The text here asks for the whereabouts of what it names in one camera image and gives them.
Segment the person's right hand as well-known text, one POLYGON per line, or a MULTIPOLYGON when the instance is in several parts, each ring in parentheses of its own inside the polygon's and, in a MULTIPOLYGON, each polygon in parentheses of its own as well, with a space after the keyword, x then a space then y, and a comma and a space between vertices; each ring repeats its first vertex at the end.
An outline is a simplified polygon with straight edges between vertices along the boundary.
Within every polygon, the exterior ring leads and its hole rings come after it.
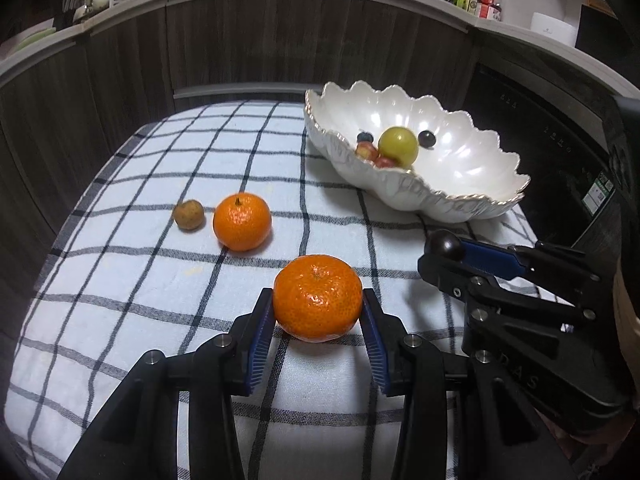
POLYGON ((636 315, 634 305, 631 302, 625 286, 622 262, 620 260, 617 261, 613 280, 613 312, 620 353, 630 371, 632 380, 634 381, 634 388, 636 388, 636 400, 634 404, 639 405, 639 318, 638 315, 636 315))

